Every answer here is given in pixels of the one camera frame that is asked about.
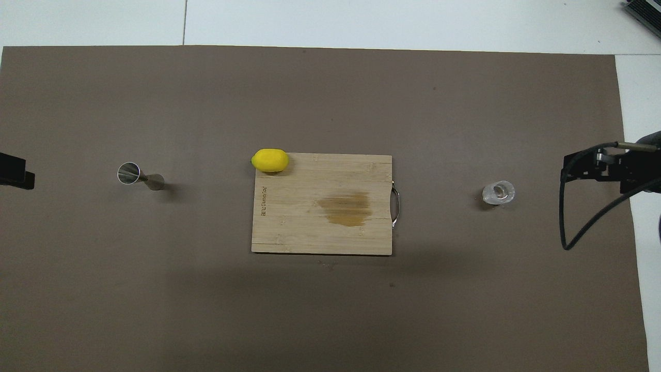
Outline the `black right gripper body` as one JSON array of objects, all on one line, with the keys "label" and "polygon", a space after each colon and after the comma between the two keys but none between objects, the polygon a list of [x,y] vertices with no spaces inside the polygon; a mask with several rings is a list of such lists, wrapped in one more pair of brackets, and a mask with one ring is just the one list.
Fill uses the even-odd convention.
[{"label": "black right gripper body", "polygon": [[625,194],[660,177],[660,150],[626,151],[619,156],[622,179],[619,192]]}]

